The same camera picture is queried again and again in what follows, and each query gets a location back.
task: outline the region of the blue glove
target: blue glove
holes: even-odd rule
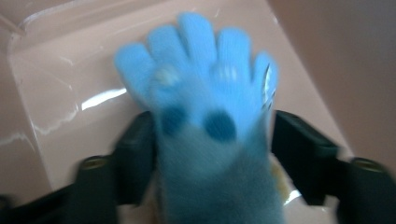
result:
[[[277,83],[264,52],[250,66],[250,40],[195,13],[140,43],[115,65],[129,93],[156,121],[164,223],[283,223],[271,176],[267,120]]]

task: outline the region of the fuzzy blue glove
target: fuzzy blue glove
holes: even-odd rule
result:
[[[143,44],[122,47],[115,65],[136,101],[152,112],[159,146],[163,223],[284,223],[271,175],[267,122],[277,68],[250,40],[195,13]]]

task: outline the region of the dark blue dot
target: dark blue dot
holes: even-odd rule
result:
[[[206,132],[220,142],[232,141],[236,138],[236,129],[233,120],[225,111],[209,114],[204,124]]]
[[[161,116],[163,133],[174,135],[187,119],[186,111],[180,106],[165,108]]]

